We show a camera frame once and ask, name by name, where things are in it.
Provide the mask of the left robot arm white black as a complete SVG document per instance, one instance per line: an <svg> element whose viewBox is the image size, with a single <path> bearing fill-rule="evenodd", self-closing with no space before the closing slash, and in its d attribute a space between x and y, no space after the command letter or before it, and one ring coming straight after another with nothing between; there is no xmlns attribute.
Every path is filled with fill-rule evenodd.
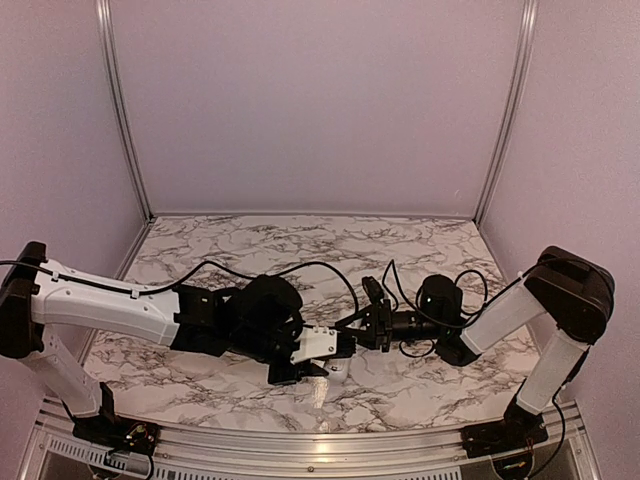
<svg viewBox="0 0 640 480"><path fill-rule="evenodd" d="M29 243L1 263L1 354L31 369L63 402L72 419L106 445L125 438L112 395L92 378L57 336L56 325L80 326L220 357L247 356L269 367L272 384L323 376L318 360L337 351L328 327L302 318L297 290L278 276L260 275L245 286L210 290L178 281L136 285L74 271Z"/></svg>

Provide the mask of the left rear aluminium post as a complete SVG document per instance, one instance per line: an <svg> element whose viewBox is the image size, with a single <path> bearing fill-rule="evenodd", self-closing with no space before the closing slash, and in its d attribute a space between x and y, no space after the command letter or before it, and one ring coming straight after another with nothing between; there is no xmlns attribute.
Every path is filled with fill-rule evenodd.
<svg viewBox="0 0 640 480"><path fill-rule="evenodd" d="M108 0L97 0L95 2L95 6L107 83L114 110L116 126L123 149L125 164L131 178L134 195L141 215L146 223L150 223L154 220L154 214L144 185L142 169L139 163L131 129L131 122L127 112L125 94L118 64L111 2Z"/></svg>

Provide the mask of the white remote control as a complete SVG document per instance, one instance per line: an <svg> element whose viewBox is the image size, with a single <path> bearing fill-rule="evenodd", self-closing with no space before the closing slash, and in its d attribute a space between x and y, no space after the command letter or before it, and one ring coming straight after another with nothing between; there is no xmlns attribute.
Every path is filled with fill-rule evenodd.
<svg viewBox="0 0 640 480"><path fill-rule="evenodd" d="M329 383L343 384L349 374L351 358L344 359L312 359L311 364L322 369L324 375L315 375L315 378L326 380Z"/></svg>

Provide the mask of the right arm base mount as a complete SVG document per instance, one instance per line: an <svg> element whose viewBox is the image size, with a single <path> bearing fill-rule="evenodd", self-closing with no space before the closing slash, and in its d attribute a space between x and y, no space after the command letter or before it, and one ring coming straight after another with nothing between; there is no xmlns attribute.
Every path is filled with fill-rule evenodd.
<svg viewBox="0 0 640 480"><path fill-rule="evenodd" d="M460 431L462 447L468 458L492 456L533 447L549 439L543 420L531 426L502 419L463 427Z"/></svg>

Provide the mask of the aluminium post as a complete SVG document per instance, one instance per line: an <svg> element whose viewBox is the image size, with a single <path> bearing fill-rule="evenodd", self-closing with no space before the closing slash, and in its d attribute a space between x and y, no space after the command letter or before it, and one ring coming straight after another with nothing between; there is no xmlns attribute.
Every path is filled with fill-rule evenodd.
<svg viewBox="0 0 640 480"><path fill-rule="evenodd" d="M107 83L114 110L116 126L123 149L125 164L131 178L134 195L141 215L146 223L150 223L154 220L154 214L144 185L142 169L139 163L131 129L131 122L127 112L125 94L118 64L111 2L108 0L97 0L95 2L95 6Z"/></svg>
<svg viewBox="0 0 640 480"><path fill-rule="evenodd" d="M492 150L487 174L473 217L473 221L478 229L481 228L484 220L486 219L499 181L501 170L506 162L513 128L519 106L523 98L531 63L538 7L539 2L536 0L526 0L523 2L515 58L506 102L498 128L497 138Z"/></svg>

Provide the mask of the right rear aluminium post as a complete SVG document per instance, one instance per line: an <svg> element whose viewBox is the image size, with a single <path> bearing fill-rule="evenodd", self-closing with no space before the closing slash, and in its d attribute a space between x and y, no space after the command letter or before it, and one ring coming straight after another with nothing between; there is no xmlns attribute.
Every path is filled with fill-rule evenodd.
<svg viewBox="0 0 640 480"><path fill-rule="evenodd" d="M515 58L506 102L498 128L497 138L492 150L487 174L473 217L473 221L478 229L481 228L484 220L486 219L499 181L501 170L506 162L513 128L519 106L523 98L531 63L538 7L539 2L536 0L526 0L523 2Z"/></svg>

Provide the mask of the front aluminium frame rail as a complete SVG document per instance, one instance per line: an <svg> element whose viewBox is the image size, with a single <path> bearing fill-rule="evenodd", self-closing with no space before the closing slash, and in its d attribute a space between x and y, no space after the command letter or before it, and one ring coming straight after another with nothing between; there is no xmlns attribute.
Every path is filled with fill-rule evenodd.
<svg viewBox="0 0 640 480"><path fill-rule="evenodd" d="M44 400L21 479L598 479L576 404L548 409L533 442L497 452L482 424L373 433L242 431L162 422L152 457L78 439Z"/></svg>

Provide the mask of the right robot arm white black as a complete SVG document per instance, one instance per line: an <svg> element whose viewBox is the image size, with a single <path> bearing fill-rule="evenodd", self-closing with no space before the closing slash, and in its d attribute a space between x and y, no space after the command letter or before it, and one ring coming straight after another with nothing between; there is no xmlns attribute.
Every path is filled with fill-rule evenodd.
<svg viewBox="0 0 640 480"><path fill-rule="evenodd" d="M367 308L338 321L336 329L370 350L393 342L428 340L445 363L465 367L504 337L547 314L556 324L529 376L509 403L495 430L506 448L515 448L534 431L562 386L571 382L588 351L604 334L614 310L615 282L604 268L550 246L516 280L468 314L463 292L444 275L427 276L409 310L396 311L381 283L362 280Z"/></svg>

